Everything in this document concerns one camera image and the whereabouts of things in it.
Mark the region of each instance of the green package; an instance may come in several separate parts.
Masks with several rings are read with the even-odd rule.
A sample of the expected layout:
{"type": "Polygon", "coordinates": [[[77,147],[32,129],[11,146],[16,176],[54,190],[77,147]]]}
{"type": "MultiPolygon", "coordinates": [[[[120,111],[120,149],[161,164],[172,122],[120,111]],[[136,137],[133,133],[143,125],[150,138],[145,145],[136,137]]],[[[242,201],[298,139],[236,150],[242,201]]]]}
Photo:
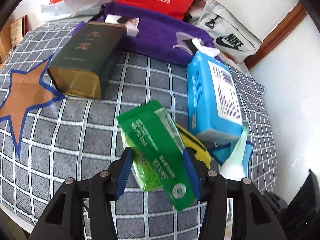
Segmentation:
{"type": "Polygon", "coordinates": [[[157,173],[170,202],[178,211],[194,200],[183,166],[184,145],[168,111],[151,101],[117,117],[125,135],[142,152],[157,173]]]}
{"type": "Polygon", "coordinates": [[[152,168],[151,164],[140,152],[134,143],[125,135],[124,131],[121,132],[122,144],[125,147],[133,149],[133,175],[142,191],[151,191],[162,188],[161,181],[158,175],[152,168]]]}

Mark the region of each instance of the brown wooden frame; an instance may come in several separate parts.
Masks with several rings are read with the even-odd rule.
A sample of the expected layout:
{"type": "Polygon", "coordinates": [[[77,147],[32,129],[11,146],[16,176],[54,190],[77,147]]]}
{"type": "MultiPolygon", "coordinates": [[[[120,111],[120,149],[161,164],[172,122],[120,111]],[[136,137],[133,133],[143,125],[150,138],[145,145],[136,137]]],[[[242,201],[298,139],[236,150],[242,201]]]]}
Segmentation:
{"type": "Polygon", "coordinates": [[[304,19],[306,15],[306,9],[301,2],[298,2],[277,27],[265,37],[257,53],[244,60],[247,68],[250,70],[262,60],[304,19]]]}

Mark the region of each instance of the plaid tablecloth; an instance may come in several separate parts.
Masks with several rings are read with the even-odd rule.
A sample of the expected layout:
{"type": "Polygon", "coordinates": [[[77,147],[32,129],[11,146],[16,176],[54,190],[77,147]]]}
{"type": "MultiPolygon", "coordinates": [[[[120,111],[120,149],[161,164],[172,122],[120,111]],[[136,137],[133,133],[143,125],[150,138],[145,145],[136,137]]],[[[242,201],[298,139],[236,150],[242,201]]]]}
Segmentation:
{"type": "MultiPolygon", "coordinates": [[[[28,71],[56,53],[71,38],[77,22],[46,24],[29,32],[0,73],[0,102],[8,95],[10,71],[28,71]]],[[[276,179],[276,155],[264,88],[251,76],[230,67],[248,139],[254,143],[250,177],[260,191],[276,179]]],[[[53,86],[47,74],[44,81],[53,86]]],[[[175,122],[188,128],[185,67],[123,53],[103,100],[67,96],[28,113],[17,158],[8,121],[0,122],[0,201],[9,211],[35,225],[61,183],[68,177],[88,179],[123,150],[116,116],[150,100],[158,100],[175,122]]],[[[177,212],[165,192],[141,192],[132,174],[124,195],[111,203],[120,239],[191,240],[198,237],[205,203],[195,201],[177,212]]],[[[85,215],[86,239],[91,238],[85,215]]]]}

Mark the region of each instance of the silver screw head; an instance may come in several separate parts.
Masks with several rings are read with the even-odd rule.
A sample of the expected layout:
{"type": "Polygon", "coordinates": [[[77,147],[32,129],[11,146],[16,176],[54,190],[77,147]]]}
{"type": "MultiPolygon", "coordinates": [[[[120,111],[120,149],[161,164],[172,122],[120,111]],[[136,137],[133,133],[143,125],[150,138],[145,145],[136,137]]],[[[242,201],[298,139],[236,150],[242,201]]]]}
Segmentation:
{"type": "Polygon", "coordinates": [[[251,184],[251,179],[249,179],[249,178],[244,178],[244,179],[243,179],[243,183],[249,185],[249,184],[251,184]]]}
{"type": "Polygon", "coordinates": [[[64,182],[65,182],[66,184],[71,184],[71,183],[73,183],[73,181],[74,181],[73,178],[67,178],[64,182]]]}
{"type": "Polygon", "coordinates": [[[209,175],[210,177],[215,177],[215,176],[218,175],[218,173],[217,173],[216,171],[211,170],[211,171],[208,171],[208,175],[209,175]]]}
{"type": "Polygon", "coordinates": [[[100,176],[101,177],[106,177],[106,176],[108,176],[109,175],[109,171],[101,171],[100,172],[100,176]]]}

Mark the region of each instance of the star cutout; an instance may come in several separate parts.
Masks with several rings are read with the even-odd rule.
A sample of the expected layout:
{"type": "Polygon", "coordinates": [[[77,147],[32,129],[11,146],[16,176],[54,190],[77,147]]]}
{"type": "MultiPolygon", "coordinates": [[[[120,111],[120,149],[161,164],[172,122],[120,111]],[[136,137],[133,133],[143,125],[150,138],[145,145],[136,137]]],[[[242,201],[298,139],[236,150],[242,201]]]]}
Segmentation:
{"type": "Polygon", "coordinates": [[[60,101],[65,96],[43,81],[52,56],[28,72],[12,70],[6,99],[0,106],[0,121],[9,120],[13,145],[20,158],[21,138],[27,113],[60,101]]]}

